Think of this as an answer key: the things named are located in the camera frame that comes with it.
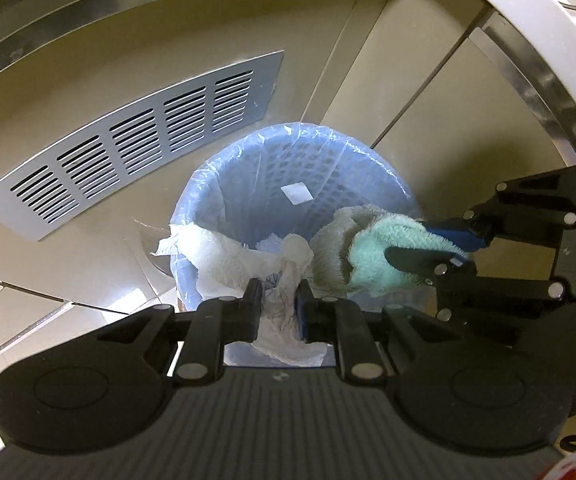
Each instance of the ribbed black surface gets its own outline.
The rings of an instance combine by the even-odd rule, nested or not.
[[[485,458],[410,430],[379,390],[334,369],[230,368],[216,384],[179,390],[164,414],[121,446],[83,456],[0,453],[15,480],[534,480],[554,449]]]

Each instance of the microfiber cloth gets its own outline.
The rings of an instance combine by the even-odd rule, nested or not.
[[[389,247],[443,251],[467,257],[450,240],[427,231],[420,222],[405,215],[387,214],[354,235],[348,253],[348,263],[353,267],[350,288],[382,296],[422,283],[416,274],[395,269],[386,261],[384,252]]]
[[[465,251],[420,222],[373,205],[344,207],[310,241],[314,253],[313,278],[317,285],[338,293],[367,290],[373,297],[398,288],[420,285],[421,279],[395,269],[387,261],[388,247]]]

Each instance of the green cloth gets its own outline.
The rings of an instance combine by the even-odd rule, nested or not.
[[[426,231],[412,218],[388,214],[354,235],[348,253],[348,261],[353,266],[349,285],[353,290],[366,289],[371,296],[377,297],[397,288],[423,283],[416,274],[402,272],[388,263],[384,251],[389,247],[447,251],[466,256],[450,240]]]

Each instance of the used paper towel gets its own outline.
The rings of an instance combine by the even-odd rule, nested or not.
[[[159,241],[155,255],[183,254],[188,258],[198,270],[196,289],[204,300],[241,298],[248,280],[264,282],[263,311],[253,343],[256,349],[289,365],[321,364],[327,345],[299,340],[294,316],[294,294],[313,257],[304,238],[290,234],[281,240],[271,235],[257,244],[264,251],[245,248],[194,223],[170,225],[170,231],[169,238]],[[281,249],[276,253],[279,241]]]

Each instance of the vent slot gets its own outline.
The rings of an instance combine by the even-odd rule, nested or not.
[[[282,58],[273,52],[182,81],[67,135],[0,179],[0,222],[39,240],[137,178],[256,123]]]

